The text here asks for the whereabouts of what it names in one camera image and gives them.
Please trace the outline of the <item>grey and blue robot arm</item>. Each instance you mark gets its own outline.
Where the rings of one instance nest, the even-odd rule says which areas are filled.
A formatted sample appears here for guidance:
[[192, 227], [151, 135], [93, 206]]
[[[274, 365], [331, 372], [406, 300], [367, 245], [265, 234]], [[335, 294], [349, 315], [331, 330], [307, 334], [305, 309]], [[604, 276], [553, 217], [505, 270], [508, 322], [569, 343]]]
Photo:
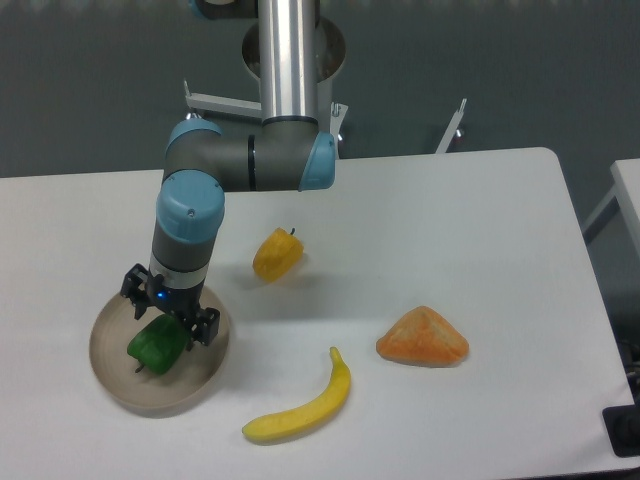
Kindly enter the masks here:
[[225, 195], [243, 191], [329, 188], [334, 137], [320, 128], [317, 99], [316, 1], [258, 1], [261, 131], [223, 137], [203, 118], [181, 121], [165, 150], [149, 265], [125, 275], [123, 297], [140, 319], [155, 307], [173, 316], [188, 347], [209, 345], [220, 313], [200, 297], [225, 212]]

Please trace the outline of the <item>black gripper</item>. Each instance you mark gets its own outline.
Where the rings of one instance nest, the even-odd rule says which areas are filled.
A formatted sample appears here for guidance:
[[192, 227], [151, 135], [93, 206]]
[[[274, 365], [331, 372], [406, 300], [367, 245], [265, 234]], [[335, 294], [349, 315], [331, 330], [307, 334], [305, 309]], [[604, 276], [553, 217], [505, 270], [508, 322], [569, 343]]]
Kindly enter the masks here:
[[213, 307], [201, 308], [203, 286], [202, 274], [179, 273], [171, 278], [135, 264], [124, 276], [120, 295], [133, 305], [135, 320], [140, 320], [149, 307], [185, 320], [190, 337], [186, 349], [192, 350], [196, 343], [208, 347], [219, 331], [221, 312]]

